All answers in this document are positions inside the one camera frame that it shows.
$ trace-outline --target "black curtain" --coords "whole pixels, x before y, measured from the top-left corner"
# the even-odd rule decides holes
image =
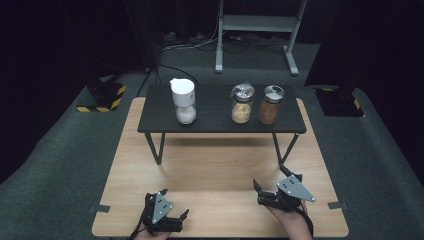
[[[161,12],[157,28],[163,32],[176,32],[182,38],[194,37],[197,33],[211,37],[217,23],[218,0],[155,0],[155,12]],[[321,43],[337,7],[338,0],[308,0],[302,25],[296,42]],[[227,0],[225,14],[296,16],[300,0]],[[289,33],[255,32],[262,37],[280,36]]]
[[[145,65],[119,0],[2,0],[0,58],[0,183],[93,78]]]
[[[363,90],[424,182],[424,4],[341,0],[305,86]]]

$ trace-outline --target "gray carpet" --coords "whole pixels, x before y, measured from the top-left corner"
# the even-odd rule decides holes
[[[237,51],[242,46],[226,48]],[[423,187],[366,94],[354,92],[366,117],[325,117],[313,89],[303,88],[318,48],[295,45],[297,77],[290,75],[278,45],[225,52],[221,74],[214,72],[214,52],[168,50],[160,61],[184,70],[200,84],[293,85],[309,114],[338,198],[347,206],[343,211],[350,233],[345,239],[423,239]],[[26,163],[0,186],[1,240],[98,239],[91,233],[95,213],[89,209],[100,202],[129,106],[145,77],[134,72],[118,79],[127,90],[116,111],[80,113],[75,103],[69,106]],[[149,84],[168,84],[174,77],[188,76],[158,67],[140,96]]]

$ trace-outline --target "jar lid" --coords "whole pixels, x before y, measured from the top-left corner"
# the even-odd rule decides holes
[[[231,91],[231,96],[239,102],[249,102],[253,99],[255,89],[249,83],[237,85]]]
[[[281,103],[284,100],[284,90],[275,85],[265,88],[265,100],[270,103]]]

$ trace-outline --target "white powder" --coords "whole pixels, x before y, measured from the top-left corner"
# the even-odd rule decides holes
[[[192,123],[196,119],[196,109],[194,109],[193,106],[178,107],[177,119],[180,123],[183,123],[183,124]]]

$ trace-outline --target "metal shelf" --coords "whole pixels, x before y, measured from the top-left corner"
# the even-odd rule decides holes
[[[216,48],[215,72],[221,73],[223,70],[223,49],[222,34],[224,30],[235,31],[267,31],[267,32],[290,32],[290,40],[287,46],[283,47],[287,64],[292,75],[299,75],[296,63],[292,55],[292,49],[296,40],[296,35],[302,22],[303,12],[307,0],[300,0],[300,7],[295,17],[279,16],[250,16],[250,15],[225,15],[224,0],[220,0],[218,19],[218,45]]]
[[[224,15],[223,30],[292,32],[295,17]]]

